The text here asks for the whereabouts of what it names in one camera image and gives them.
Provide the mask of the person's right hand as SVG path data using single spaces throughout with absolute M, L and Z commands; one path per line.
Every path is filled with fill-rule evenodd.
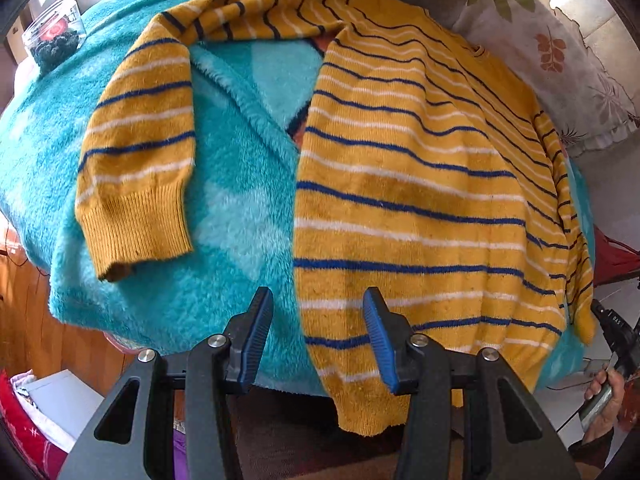
M 615 368 L 600 370 L 594 376 L 585 392 L 587 409 L 582 420 L 583 444 L 597 440 L 613 429 L 623 404 L 624 393 L 625 379 Z

